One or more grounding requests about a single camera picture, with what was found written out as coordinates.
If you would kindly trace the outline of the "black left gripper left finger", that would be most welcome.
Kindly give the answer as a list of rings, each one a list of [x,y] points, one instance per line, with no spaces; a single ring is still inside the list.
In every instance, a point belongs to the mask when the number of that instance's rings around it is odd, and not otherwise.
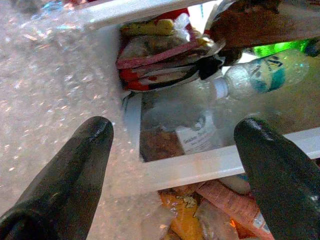
[[[113,137],[107,118],[86,120],[0,216],[0,240],[86,240]]]

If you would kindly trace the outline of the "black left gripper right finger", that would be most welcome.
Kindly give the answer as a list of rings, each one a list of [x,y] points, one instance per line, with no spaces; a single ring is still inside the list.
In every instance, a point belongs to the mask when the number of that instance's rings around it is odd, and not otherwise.
[[[233,137],[275,240],[320,240],[320,167],[261,119],[243,119]]]

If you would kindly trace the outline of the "clear plastic water bottle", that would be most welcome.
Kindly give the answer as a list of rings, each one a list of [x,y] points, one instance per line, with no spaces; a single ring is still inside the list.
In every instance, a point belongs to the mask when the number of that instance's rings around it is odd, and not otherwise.
[[[312,59],[298,49],[287,49],[235,64],[212,81],[213,96],[241,100],[297,84],[307,75]]]

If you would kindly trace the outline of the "pink printed packet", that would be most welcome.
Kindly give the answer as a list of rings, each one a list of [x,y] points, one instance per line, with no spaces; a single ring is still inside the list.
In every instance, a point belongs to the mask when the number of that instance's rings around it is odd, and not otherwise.
[[[275,240],[257,203],[217,180],[206,181],[196,192],[261,240]]]

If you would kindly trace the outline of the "clear plastic packet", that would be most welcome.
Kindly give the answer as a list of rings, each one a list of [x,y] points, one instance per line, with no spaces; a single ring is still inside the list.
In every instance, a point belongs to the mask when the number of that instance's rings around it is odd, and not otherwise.
[[[230,217],[206,199],[202,199],[195,216],[202,228],[204,240],[240,240]]]

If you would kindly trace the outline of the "orange snack packet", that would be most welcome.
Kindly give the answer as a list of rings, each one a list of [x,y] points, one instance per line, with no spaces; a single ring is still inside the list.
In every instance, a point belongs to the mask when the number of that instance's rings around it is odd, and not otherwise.
[[[158,192],[162,205],[169,209],[174,217],[170,223],[171,230],[181,240],[204,240],[203,230],[196,217],[198,201],[192,195],[179,195],[173,191]]]

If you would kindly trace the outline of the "clear plastic bag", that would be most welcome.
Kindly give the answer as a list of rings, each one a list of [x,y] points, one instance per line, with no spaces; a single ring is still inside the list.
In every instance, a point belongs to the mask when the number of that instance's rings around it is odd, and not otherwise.
[[[89,31],[76,11],[31,1],[0,0],[0,215],[84,121],[102,116],[114,139],[88,240],[141,240],[138,199],[123,188],[137,160],[115,67],[118,28]]]

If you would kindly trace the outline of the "green plastic bottle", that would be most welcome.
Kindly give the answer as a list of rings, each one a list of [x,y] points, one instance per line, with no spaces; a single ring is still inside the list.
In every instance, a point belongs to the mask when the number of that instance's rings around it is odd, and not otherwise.
[[[320,54],[320,37],[255,46],[252,49],[258,57],[273,55],[288,49],[299,50],[307,56],[316,57]]]

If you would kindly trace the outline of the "red white snack packet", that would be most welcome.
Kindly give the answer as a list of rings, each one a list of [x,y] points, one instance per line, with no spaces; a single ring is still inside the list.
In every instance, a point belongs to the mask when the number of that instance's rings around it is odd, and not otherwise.
[[[216,55],[225,42],[215,42],[208,34],[193,28],[187,8],[144,21],[162,19],[173,20],[172,35],[126,36],[120,32],[121,49],[116,67],[124,90],[164,90],[205,79],[222,66],[224,61]]]

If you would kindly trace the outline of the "brown bag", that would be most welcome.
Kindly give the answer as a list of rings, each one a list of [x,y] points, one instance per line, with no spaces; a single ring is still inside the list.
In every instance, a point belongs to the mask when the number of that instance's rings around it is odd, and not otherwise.
[[[223,0],[204,33],[226,49],[320,38],[320,0]]]

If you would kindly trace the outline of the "yellow food packet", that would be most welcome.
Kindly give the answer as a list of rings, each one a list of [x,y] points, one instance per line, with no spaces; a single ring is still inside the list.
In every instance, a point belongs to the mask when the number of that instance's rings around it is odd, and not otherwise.
[[[120,28],[123,36],[170,36],[175,31],[175,24],[171,19],[131,22]]]

